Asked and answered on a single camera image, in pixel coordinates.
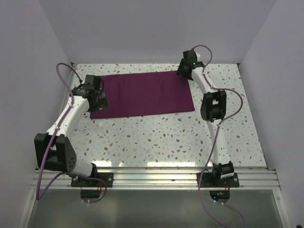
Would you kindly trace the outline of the purple cloth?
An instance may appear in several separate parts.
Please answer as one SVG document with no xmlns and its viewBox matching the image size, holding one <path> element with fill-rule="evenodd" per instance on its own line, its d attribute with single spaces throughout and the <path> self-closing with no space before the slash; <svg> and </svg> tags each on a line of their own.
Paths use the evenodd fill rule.
<svg viewBox="0 0 304 228">
<path fill-rule="evenodd" d="M 175 71 L 102 76 L 106 109 L 91 119 L 122 118 L 192 112 L 195 110 L 188 80 Z"/>
</svg>

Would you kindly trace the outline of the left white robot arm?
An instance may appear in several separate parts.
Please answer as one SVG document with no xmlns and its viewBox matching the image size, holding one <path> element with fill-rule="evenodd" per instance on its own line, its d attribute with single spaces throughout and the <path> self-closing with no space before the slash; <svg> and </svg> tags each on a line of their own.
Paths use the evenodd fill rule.
<svg viewBox="0 0 304 228">
<path fill-rule="evenodd" d="M 42 170 L 82 176 L 82 181 L 87 186 L 96 185 L 99 175 L 95 171 L 95 165 L 77 159 L 71 138 L 85 113 L 107 107 L 103 80 L 98 76 L 87 75 L 83 84 L 73 88 L 72 95 L 56 122 L 46 133 L 38 133 L 35 136 L 38 167 Z"/>
</svg>

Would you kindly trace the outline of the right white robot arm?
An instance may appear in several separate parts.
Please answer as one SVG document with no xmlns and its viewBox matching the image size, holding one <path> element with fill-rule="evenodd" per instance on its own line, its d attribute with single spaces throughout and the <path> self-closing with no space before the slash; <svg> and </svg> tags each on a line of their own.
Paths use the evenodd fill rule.
<svg viewBox="0 0 304 228">
<path fill-rule="evenodd" d="M 204 64 L 199 61 L 196 52 L 183 52 L 177 75 L 194 81 L 203 94 L 200 115 L 209 128 L 212 148 L 212 171 L 203 174 L 201 181 L 205 186 L 223 186 L 234 176 L 224 130 L 220 122 L 226 116 L 227 94 L 223 89 L 217 89 L 210 77 L 204 73 Z"/>
</svg>

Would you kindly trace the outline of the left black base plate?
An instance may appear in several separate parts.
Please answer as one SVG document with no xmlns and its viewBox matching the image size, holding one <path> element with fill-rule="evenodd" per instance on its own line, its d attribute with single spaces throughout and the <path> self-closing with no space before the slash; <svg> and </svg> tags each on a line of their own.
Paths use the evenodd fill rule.
<svg viewBox="0 0 304 228">
<path fill-rule="evenodd" d="M 98 172 L 96 177 L 74 177 L 71 181 L 71 187 L 76 188 L 97 188 L 108 187 L 111 188 L 114 181 L 114 174 L 112 172 Z"/>
</svg>

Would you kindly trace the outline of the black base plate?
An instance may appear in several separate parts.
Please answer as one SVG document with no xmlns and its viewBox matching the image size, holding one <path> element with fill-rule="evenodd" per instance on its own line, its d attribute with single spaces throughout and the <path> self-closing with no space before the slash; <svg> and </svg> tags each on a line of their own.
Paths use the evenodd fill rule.
<svg viewBox="0 0 304 228">
<path fill-rule="evenodd" d="M 224 179 L 215 180 L 212 173 L 209 171 L 205 171 L 200 177 L 202 172 L 198 172 L 196 174 L 197 183 L 201 188 L 238 188 L 240 187 L 239 179 L 237 173 L 234 173 L 232 177 L 227 177 Z"/>
<path fill-rule="evenodd" d="M 114 174 L 112 172 L 98 172 L 96 177 L 74 177 L 71 181 L 71 187 L 76 188 L 97 188 L 108 187 L 111 188 L 114 181 Z"/>
</svg>

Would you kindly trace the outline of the aluminium rail frame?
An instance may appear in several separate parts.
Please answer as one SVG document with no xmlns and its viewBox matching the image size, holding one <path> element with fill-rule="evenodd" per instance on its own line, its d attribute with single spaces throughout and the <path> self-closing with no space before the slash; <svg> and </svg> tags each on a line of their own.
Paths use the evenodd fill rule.
<svg viewBox="0 0 304 228">
<path fill-rule="evenodd" d="M 202 93 L 190 82 L 195 111 L 115 119 L 91 119 L 82 110 L 70 126 L 77 158 L 113 173 L 103 200 L 86 204 L 81 188 L 67 175 L 44 171 L 41 186 L 49 190 L 35 200 L 38 174 L 21 218 L 21 228 L 286 228 L 280 184 L 266 162 L 236 64 L 207 67 L 228 93 L 227 112 L 238 114 L 223 123 L 228 153 L 240 186 L 230 188 L 226 206 L 198 188 L 197 174 L 212 166 L 209 129 L 200 116 Z"/>
</svg>

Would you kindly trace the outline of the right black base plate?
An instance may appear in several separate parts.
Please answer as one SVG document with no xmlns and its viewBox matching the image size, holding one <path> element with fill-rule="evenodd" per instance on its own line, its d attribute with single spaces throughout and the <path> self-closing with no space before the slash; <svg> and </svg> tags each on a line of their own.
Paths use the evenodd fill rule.
<svg viewBox="0 0 304 228">
<path fill-rule="evenodd" d="M 227 177 L 224 179 L 215 180 L 212 173 L 209 171 L 205 171 L 200 177 L 202 172 L 198 172 L 196 174 L 197 183 L 201 188 L 238 188 L 240 187 L 239 179 L 237 173 L 234 173 L 232 177 Z"/>
</svg>

